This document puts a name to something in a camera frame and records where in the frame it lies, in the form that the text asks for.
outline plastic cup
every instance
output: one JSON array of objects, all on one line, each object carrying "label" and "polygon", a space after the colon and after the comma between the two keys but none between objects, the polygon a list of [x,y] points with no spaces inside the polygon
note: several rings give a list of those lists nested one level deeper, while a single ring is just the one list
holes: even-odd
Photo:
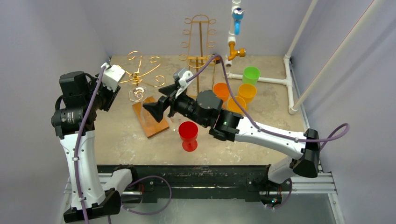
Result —
[{"label": "plastic cup", "polygon": [[213,92],[216,96],[223,100],[223,107],[225,102],[227,102],[228,97],[230,96],[230,91],[228,91],[228,87],[226,83],[217,83],[213,87]]},{"label": "plastic cup", "polygon": [[183,141],[182,146],[185,151],[192,152],[197,149],[198,126],[194,122],[183,122],[179,126],[179,135]]},{"label": "plastic cup", "polygon": [[252,102],[256,94],[257,94],[257,89],[252,84],[244,83],[239,86],[238,97],[244,99],[246,104]]},{"label": "plastic cup", "polygon": [[255,85],[260,77],[260,70],[256,67],[246,67],[243,71],[242,82]]},{"label": "plastic cup", "polygon": [[[236,101],[242,106],[243,109],[246,108],[246,103],[245,100],[241,97],[235,97]],[[240,113],[243,114],[242,110],[238,107],[238,105],[235,103],[235,101],[230,98],[227,101],[227,110],[235,112],[235,113]]]}]

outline wooden block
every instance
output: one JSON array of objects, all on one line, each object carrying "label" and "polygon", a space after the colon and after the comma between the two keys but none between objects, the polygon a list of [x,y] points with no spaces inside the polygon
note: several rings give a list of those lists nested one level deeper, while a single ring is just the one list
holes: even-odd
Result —
[{"label": "wooden block", "polygon": [[[153,103],[155,101],[156,100],[154,99],[154,97],[149,97],[144,102],[145,103]],[[169,124],[165,119],[162,119],[160,123],[157,123],[156,120],[151,115],[149,115],[149,117],[148,117],[149,120],[147,123],[152,124],[152,125],[147,126],[146,123],[142,120],[142,118],[140,116],[141,110],[144,109],[144,108],[142,108],[141,103],[139,102],[139,103],[133,104],[132,107],[136,113],[136,116],[137,116],[141,126],[143,127],[143,130],[144,130],[147,138],[151,138],[154,135],[161,133],[169,128]]]}]

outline blue valve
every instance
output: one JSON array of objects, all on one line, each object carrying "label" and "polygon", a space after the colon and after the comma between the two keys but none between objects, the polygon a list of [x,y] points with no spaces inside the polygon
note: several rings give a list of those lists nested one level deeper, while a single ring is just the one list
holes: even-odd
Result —
[{"label": "blue valve", "polygon": [[234,19],[234,26],[235,26],[235,29],[234,29],[234,33],[235,33],[235,35],[238,35],[239,34],[239,31],[240,31],[240,21],[242,20],[242,18],[243,18],[243,13],[244,13],[245,11],[242,9],[242,8],[236,8],[236,9],[234,9],[234,11],[233,11],[233,19]]}]

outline gray wall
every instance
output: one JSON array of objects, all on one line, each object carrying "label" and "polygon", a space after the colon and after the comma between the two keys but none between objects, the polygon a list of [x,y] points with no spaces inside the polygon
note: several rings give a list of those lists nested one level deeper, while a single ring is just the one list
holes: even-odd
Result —
[{"label": "gray wall", "polygon": [[[184,19],[206,14],[217,20],[211,36],[216,46],[209,53],[227,52],[231,21],[231,0],[84,0],[88,19],[98,32],[109,55],[125,55],[133,50],[144,54],[186,54],[181,47],[190,28]],[[238,48],[250,55],[284,55],[311,0],[243,0],[245,16]]]},{"label": "gray wall", "polygon": [[107,55],[80,0],[0,1],[1,223],[56,223],[67,163],[50,119],[59,76]]},{"label": "gray wall", "polygon": [[[303,91],[370,0],[319,1],[295,57]],[[326,137],[351,124],[321,154],[332,171],[346,223],[394,223],[396,185],[396,2],[385,1],[305,102],[310,124]]]}]

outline yellow cup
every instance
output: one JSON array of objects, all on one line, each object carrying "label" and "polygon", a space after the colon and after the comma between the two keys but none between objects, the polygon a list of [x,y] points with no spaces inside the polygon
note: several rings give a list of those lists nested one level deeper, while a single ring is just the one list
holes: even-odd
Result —
[{"label": "yellow cup", "polygon": [[256,94],[257,94],[256,87],[249,83],[244,83],[240,85],[238,89],[238,97],[244,99],[246,104],[252,102]]},{"label": "yellow cup", "polygon": [[[235,99],[242,106],[243,109],[246,108],[246,103],[243,98],[235,97]],[[227,110],[235,112],[235,113],[243,114],[242,110],[238,107],[238,105],[235,103],[235,101],[232,98],[230,98],[227,101]]]},{"label": "yellow cup", "polygon": [[228,100],[228,97],[230,96],[230,92],[228,91],[228,87],[226,83],[217,83],[213,87],[213,92],[216,94],[216,96],[220,99],[223,100],[223,108],[225,103]]}]

